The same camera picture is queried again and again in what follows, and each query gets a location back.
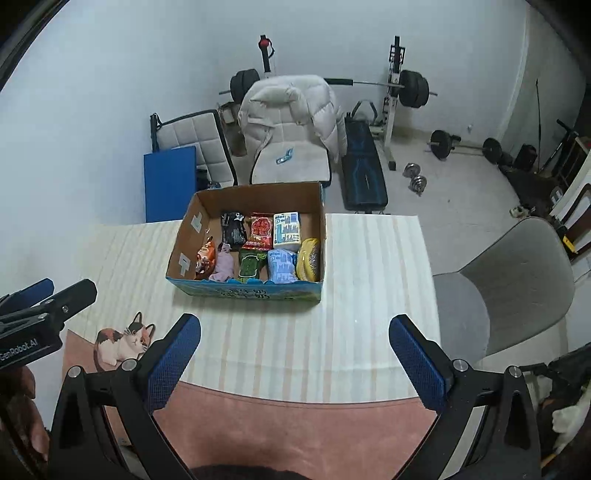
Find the pink cloth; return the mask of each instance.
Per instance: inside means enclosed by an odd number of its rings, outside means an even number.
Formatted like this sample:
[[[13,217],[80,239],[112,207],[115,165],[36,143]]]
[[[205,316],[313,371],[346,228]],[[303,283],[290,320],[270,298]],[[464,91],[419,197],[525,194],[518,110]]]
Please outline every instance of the pink cloth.
[[[230,255],[230,245],[222,244],[222,249],[217,253],[216,269],[209,279],[211,281],[226,281],[234,276],[234,259]]]

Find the cardboard box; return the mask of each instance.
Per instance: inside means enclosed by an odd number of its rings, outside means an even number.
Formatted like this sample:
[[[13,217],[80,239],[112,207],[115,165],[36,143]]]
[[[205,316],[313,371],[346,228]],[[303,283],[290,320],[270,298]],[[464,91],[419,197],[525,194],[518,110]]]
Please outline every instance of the cardboard box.
[[[320,281],[297,281],[274,284],[267,280],[265,266],[261,279],[250,278],[247,283],[230,279],[227,282],[195,280],[197,252],[205,239],[213,236],[215,244],[222,240],[220,216],[223,212],[237,211],[248,216],[252,213],[273,215],[298,212],[302,241],[320,239]],[[245,222],[246,233],[249,233]],[[324,241],[326,225],[320,183],[271,183],[245,185],[220,190],[197,192],[178,229],[177,239],[168,260],[166,278],[183,292],[195,296],[236,297],[270,300],[320,300],[324,280]],[[238,252],[234,257],[234,276],[238,276]]]

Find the gray chair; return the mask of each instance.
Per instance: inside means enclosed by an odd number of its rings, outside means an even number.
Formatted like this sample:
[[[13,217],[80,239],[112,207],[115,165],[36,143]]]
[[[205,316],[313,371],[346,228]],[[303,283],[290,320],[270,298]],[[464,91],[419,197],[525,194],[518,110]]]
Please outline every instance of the gray chair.
[[[472,365],[550,328],[574,296],[566,252],[540,218],[522,220],[459,272],[433,281],[441,348]]]

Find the blue and white package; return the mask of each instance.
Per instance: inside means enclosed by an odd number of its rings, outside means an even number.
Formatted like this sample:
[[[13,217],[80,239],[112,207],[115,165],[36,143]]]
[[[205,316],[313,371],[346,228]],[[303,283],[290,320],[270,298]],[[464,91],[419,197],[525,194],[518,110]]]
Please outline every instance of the blue and white package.
[[[269,280],[273,283],[293,283],[297,281],[296,258],[297,254],[289,250],[282,248],[269,250],[267,253]]]

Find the weight bench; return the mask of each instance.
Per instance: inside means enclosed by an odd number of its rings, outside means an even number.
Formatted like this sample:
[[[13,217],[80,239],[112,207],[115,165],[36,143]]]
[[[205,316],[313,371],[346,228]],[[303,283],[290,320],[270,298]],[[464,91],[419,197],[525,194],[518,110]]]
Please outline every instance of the weight bench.
[[[347,117],[345,130],[348,147],[341,159],[345,208],[365,213],[382,211],[388,204],[388,192],[369,125]]]

